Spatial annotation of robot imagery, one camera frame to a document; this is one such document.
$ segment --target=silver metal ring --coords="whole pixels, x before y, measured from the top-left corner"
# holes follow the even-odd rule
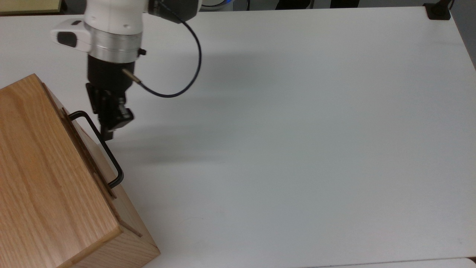
[[[122,35],[100,31],[86,23],[84,26],[91,33],[89,55],[92,57],[114,63],[134,62],[139,57],[138,50],[142,42],[142,32]]]

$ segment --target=black metal handle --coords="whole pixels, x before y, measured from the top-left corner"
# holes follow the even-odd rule
[[[104,151],[106,151],[109,158],[111,159],[112,164],[114,165],[114,167],[118,171],[118,176],[114,180],[112,180],[110,183],[108,183],[108,185],[111,189],[118,186],[122,182],[122,179],[124,179],[124,173],[122,172],[122,168],[120,168],[119,163],[117,162],[116,158],[112,155],[111,150],[109,150],[109,147],[107,146],[104,139],[101,137],[101,133],[99,133],[98,129],[95,127],[95,125],[92,122],[89,115],[85,111],[76,111],[74,113],[69,114],[68,117],[71,121],[76,120],[80,117],[86,118],[86,120],[88,121],[92,130],[94,131],[94,134],[96,134],[96,137],[98,137],[99,142],[101,143],[102,147],[104,148]]]

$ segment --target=wood grain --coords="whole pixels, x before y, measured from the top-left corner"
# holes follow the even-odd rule
[[[1,268],[67,267],[121,233],[36,75],[0,90],[0,218]]]
[[[61,0],[1,0],[0,14],[59,12]]]
[[[101,148],[82,130],[80,127],[78,128],[77,125],[77,132],[80,135],[84,145],[86,146],[88,152],[90,153],[91,157],[94,159],[95,164],[99,168],[101,174],[105,177],[107,182],[112,181],[116,177],[116,173],[111,168],[111,165],[107,161],[105,154],[101,150]],[[154,239],[150,235],[147,227],[142,222],[137,210],[134,208],[134,205],[130,201],[129,197],[127,196],[124,188],[121,185],[114,187],[113,192],[116,199],[112,199],[112,203],[114,205],[115,210],[118,213],[118,220],[119,222],[124,222],[130,227],[134,228],[136,231],[140,233],[140,236],[143,240],[148,242],[149,244],[156,246]]]
[[[76,263],[74,268],[139,268],[157,257],[159,250],[127,229],[122,229],[115,239],[109,241],[87,258]]]

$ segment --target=black cable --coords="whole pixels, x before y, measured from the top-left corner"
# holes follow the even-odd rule
[[[195,39],[195,42],[197,42],[197,47],[198,47],[198,65],[197,65],[197,70],[195,71],[195,75],[193,76],[192,80],[190,81],[190,83],[188,83],[188,85],[182,89],[181,91],[175,93],[175,94],[161,94],[161,93],[158,93],[158,92],[155,92],[153,91],[152,89],[146,87],[142,81],[137,78],[137,76],[135,76],[134,74],[132,74],[131,72],[129,72],[128,70],[126,69],[122,69],[123,73],[125,73],[130,79],[132,79],[132,81],[136,82],[139,86],[141,86],[143,89],[145,89],[146,91],[148,91],[149,93],[151,94],[154,94],[158,97],[162,97],[162,98],[174,98],[174,97],[177,97],[177,96],[180,96],[182,95],[185,91],[187,91],[191,86],[192,84],[195,82],[195,80],[197,79],[198,77],[198,73],[200,72],[200,68],[202,66],[202,47],[200,46],[200,41],[198,40],[198,37],[197,35],[195,34],[195,32],[192,30],[192,28],[179,16],[177,15],[174,11],[172,11],[168,6],[166,6],[162,1],[156,1],[156,3],[158,3],[159,5],[161,5],[163,8],[165,8],[167,11],[169,11],[174,17],[177,18],[178,21],[180,21],[189,31],[190,33],[192,34],[193,38]]]

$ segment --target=white tabletop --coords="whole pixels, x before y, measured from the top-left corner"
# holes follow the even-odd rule
[[[36,73],[91,115],[67,16],[0,18],[0,87]],[[145,15],[136,74],[172,93],[197,60]],[[148,268],[298,268],[476,256],[476,72],[422,7],[201,13],[186,94],[128,90],[109,142],[162,255]]]
[[[476,268],[476,264],[467,258],[456,258],[349,266],[345,265],[339,266],[339,268]]]

